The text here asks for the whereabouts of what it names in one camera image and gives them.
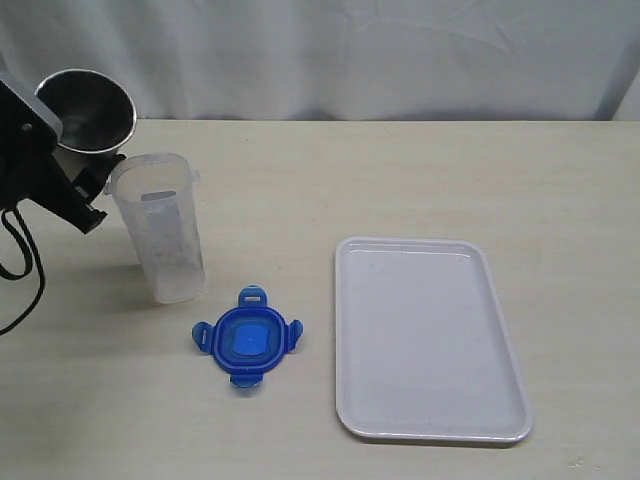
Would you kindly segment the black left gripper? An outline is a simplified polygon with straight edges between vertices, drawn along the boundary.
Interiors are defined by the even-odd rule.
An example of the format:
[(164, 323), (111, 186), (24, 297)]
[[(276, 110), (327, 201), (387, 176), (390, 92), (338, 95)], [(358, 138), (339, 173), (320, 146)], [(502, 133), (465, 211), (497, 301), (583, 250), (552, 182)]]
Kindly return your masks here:
[(126, 156), (53, 153), (61, 120), (9, 71), (1, 72), (1, 208), (28, 198), (83, 234), (106, 213), (91, 203)]

